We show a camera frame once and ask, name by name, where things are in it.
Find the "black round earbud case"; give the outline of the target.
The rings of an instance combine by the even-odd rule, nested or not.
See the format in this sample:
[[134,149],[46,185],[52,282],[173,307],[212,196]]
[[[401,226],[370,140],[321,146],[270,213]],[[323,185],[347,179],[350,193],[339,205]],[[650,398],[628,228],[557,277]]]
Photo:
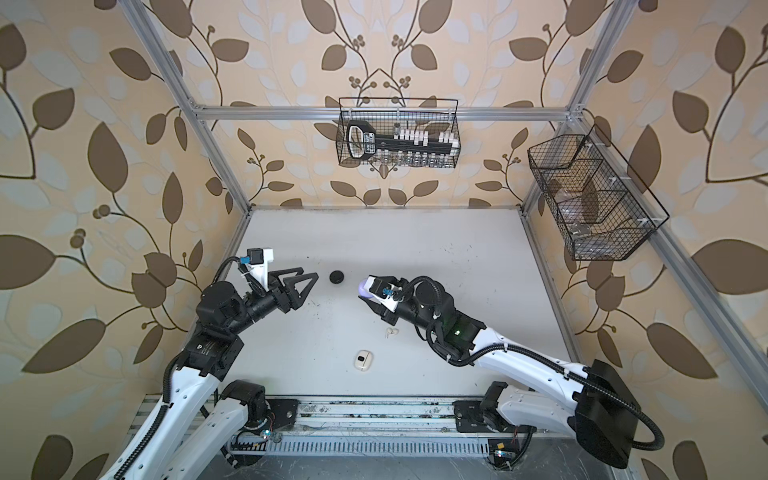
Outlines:
[[340,270],[334,270],[329,275],[329,280],[332,284],[338,285],[344,281],[345,275]]

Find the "purple round earbud case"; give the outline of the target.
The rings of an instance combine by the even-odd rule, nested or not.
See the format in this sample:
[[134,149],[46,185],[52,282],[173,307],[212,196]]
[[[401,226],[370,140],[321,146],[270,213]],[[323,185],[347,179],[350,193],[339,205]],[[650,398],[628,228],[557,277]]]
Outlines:
[[372,285],[372,280],[370,277],[363,280],[358,286],[358,295],[364,298],[372,298],[373,294],[370,292],[371,285]]

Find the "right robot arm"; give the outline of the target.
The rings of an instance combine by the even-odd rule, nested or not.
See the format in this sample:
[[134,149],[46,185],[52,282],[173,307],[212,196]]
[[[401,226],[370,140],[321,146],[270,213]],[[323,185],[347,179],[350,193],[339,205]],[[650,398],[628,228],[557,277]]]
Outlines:
[[458,310],[453,296],[428,276],[369,276],[358,292],[386,323],[404,320],[422,330],[430,350],[448,365],[503,375],[481,402],[483,421],[492,430],[560,432],[618,469],[627,468],[632,451],[658,451],[666,443],[661,428],[605,362],[561,360],[514,342]]

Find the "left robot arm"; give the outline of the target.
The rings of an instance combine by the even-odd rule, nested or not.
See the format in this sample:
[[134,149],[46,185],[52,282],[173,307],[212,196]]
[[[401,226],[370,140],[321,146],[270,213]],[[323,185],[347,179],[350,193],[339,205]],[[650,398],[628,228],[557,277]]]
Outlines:
[[273,312],[300,309],[317,283],[302,268],[271,271],[270,249],[231,256],[196,307],[188,343],[167,365],[160,400],[107,479],[196,479],[242,429],[272,429],[276,415],[262,385],[225,381],[242,333]]

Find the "beige earbud case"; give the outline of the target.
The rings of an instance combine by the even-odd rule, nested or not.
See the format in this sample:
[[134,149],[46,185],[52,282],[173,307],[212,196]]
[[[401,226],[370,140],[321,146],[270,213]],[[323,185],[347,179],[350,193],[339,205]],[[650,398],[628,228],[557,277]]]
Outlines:
[[361,371],[366,372],[370,369],[373,362],[373,354],[368,350],[360,350],[354,358],[354,367]]

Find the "black tool in basket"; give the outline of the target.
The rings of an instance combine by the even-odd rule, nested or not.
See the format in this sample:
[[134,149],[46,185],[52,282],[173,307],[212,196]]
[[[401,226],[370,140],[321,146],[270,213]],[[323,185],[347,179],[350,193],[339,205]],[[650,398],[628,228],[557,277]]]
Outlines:
[[433,134],[394,124],[393,131],[386,133],[384,127],[375,128],[362,120],[347,124],[341,142],[349,156],[357,160],[385,159],[392,155],[396,159],[448,158],[457,157],[461,151],[460,140],[452,131]]

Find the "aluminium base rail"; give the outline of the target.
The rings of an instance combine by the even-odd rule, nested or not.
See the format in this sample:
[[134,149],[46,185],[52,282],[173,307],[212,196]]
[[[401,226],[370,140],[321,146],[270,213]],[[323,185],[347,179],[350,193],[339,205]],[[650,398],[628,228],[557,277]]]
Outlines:
[[497,421],[482,397],[271,396],[272,414],[252,427],[237,427],[237,443],[278,442],[294,436],[438,437],[510,436],[534,426],[539,433],[575,438],[569,415],[533,391],[509,387],[497,404],[511,408],[512,419]]

